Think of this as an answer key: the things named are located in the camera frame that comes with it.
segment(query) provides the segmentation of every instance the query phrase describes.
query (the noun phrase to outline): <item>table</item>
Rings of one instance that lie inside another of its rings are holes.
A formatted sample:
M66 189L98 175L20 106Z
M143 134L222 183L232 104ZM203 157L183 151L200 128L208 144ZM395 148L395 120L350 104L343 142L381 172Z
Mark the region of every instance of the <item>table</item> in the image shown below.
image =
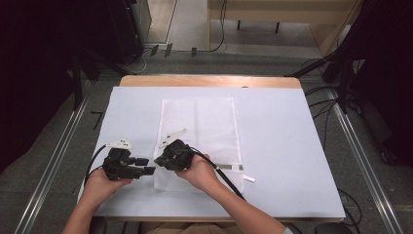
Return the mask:
M210 21L219 20L223 0L208 0L207 47ZM343 29L358 16L361 0L227 0L226 20L309 23L320 53L327 56Z
M132 156L151 160L163 98L232 97L244 174L256 179L244 183L246 200L281 221L340 221L345 216L297 79L126 76L120 86L112 92L96 149L126 138ZM100 153L93 168L107 152ZM95 215L129 221L231 220L206 194L157 190L152 176L118 190Z

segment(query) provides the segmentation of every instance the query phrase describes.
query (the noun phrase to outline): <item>person's right hand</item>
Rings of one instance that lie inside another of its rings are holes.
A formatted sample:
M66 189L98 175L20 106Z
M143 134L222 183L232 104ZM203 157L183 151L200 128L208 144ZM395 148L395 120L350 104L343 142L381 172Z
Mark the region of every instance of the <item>person's right hand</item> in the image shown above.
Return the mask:
M78 206L97 211L100 204L105 202L119 188L132 182L132 179L122 178L110 180L104 169L97 169L89 176L84 187Z
M176 174L188 180L194 187L208 193L210 188L221 184L215 174L212 165L199 155L195 155L192 159L191 167L188 170L176 172Z

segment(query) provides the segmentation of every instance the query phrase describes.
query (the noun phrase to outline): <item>white table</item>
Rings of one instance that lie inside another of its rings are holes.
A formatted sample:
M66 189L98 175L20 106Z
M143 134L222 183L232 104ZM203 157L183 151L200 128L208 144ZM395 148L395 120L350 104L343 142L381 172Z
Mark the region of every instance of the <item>white table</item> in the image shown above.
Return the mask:
M244 182L246 200L282 221L339 221L345 216L298 80L128 76L121 86L140 87L114 87L96 149L125 138L133 145L132 156L149 158L153 164L163 98L231 97L235 100L244 174L256 179ZM241 86L279 88L238 88ZM99 154L93 168L102 164L108 150ZM95 215L130 221L231 220L204 193L157 190L152 176L118 190Z

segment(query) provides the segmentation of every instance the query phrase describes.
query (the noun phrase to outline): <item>black cable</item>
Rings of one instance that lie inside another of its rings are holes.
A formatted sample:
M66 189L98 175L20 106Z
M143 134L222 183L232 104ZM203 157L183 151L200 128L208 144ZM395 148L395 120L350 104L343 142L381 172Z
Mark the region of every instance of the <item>black cable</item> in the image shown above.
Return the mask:
M309 107L313 107L313 106L315 106L315 105L323 104L323 103L325 103L325 102L332 102L332 101L335 101L335 100L336 100L336 99L321 100L321 101L315 102L315 103L313 103L313 104L309 104Z
M98 154L100 153L100 151L102 151L102 149L104 149L105 147L106 147L106 144L102 145L102 146L97 150L97 152L94 154L92 160L90 161L90 163L89 163L89 165L88 165L88 169L86 170L86 174L85 174L85 182L83 183L84 186L86 185L86 182L87 182L88 179L89 179L89 175L90 175L92 172L94 172L96 169L98 169L98 168L101 167L101 166L100 166L100 167L97 167L97 168L95 168L93 171L91 171L91 172L89 173L89 171L91 170L92 165L94 164L94 160L96 159L97 155L98 155Z
M358 229L358 225L356 224L356 221L353 218L352 214L350 214L349 210L347 210L347 208L345 206L343 206L343 208L344 208L344 212L349 216L350 220L354 224L353 227L356 229L357 234L360 234L360 229Z
M335 90L338 90L338 87L329 87L329 86L315 87L315 88L312 88L311 90L306 91L306 92L304 93L304 95L305 95L305 96L309 96L309 95L311 95L311 94L313 94L313 93L315 93L315 92L318 92L318 91L321 91L321 90L325 90L325 89L335 89ZM346 105L347 105L350 109L352 109L353 111L356 111L357 113L359 113L360 110L359 110L359 104L358 104L358 101L357 101L357 98L356 98L356 94L355 94L354 92L352 92L352 91L346 91L346 93L345 93L344 95L345 95L346 97L348 97L348 98L346 98ZM312 107L312 106L314 106L314 105L318 105L318 104L321 104L321 103L324 103L324 102L328 102L328 100L322 100L322 101L313 103L313 104L309 105L309 107Z
M359 224L361 223L361 220L362 220L362 212L361 212L361 207L360 207L360 205L358 204L358 202L356 201L356 199L355 199L354 197L352 197L349 193L347 193L347 192L345 192L345 191L343 191L343 190L341 190L341 189L339 189L339 188L337 188L337 190L338 190L339 192L341 192L341 193L346 194L346 196L349 197L349 198L356 204L357 209L358 209L358 212L360 213L360 216L359 216L358 221L355 221L353 224L351 224L351 223L346 223L346 222L343 222L343 221L342 221L342 223L345 224L345 225L347 225L347 226L359 225Z
M219 48L221 48L222 44L224 43L225 40L225 30L224 30L224 23L225 23L225 15L227 12L227 1L228 0L224 0L222 2L222 6L221 6L221 13L220 13L220 17L219 17L219 21L221 23L221 31L222 31L222 38L221 38L221 42L219 43L218 47L216 47L213 50L209 50L209 51L197 51L197 53L213 53L215 51L217 51ZM177 50L170 50L171 52L179 52L179 53L193 53L193 51L177 51Z
M307 63L307 62L309 62L309 61L312 61L312 60L319 60L319 58L310 58L310 59L308 59L308 60L305 60L303 63L301 63L301 69L303 69L303 66L304 66L305 63ZM319 71L319 73L320 73L321 75L323 74L323 72L319 69L319 67L317 67L317 70Z
M325 124L324 124L324 142L322 143L322 150L325 151L325 146L327 143L327 125L328 125L328 116L330 115L331 109L334 107L334 104L332 104L327 111L327 117L325 117Z
M214 163L212 163L212 161L210 161L206 155L201 153L200 150L198 150L194 147L190 147L190 148L193 152L197 153L197 155L201 156L207 162L209 162L212 165L212 167L218 172L218 174L222 177L222 179L225 180L225 182L228 184L228 186L231 187L231 189L234 191L234 193L237 194L243 200L245 200L245 198L244 198L243 194L241 194L240 190L238 190L238 188L234 185L234 183L221 171L221 169L218 166L216 166Z
M336 103L337 103L337 99L336 99L335 101L327 104L325 107L323 107L323 108L319 111L319 113L317 113L315 116L313 116L313 120L315 120L317 117L319 117L319 116L322 115L323 113L326 113L326 112L329 110L329 108L331 108L331 106L333 106L333 105L336 104Z

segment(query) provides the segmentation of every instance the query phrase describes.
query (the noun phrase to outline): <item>sleeve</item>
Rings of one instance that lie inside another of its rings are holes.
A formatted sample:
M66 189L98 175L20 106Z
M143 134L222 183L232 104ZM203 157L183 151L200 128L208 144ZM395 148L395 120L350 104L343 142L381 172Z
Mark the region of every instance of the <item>sleeve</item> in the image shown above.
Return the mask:
M283 231L282 234L293 234L293 233L292 233L291 230L289 230L289 228L287 227L287 228L285 228L285 230Z

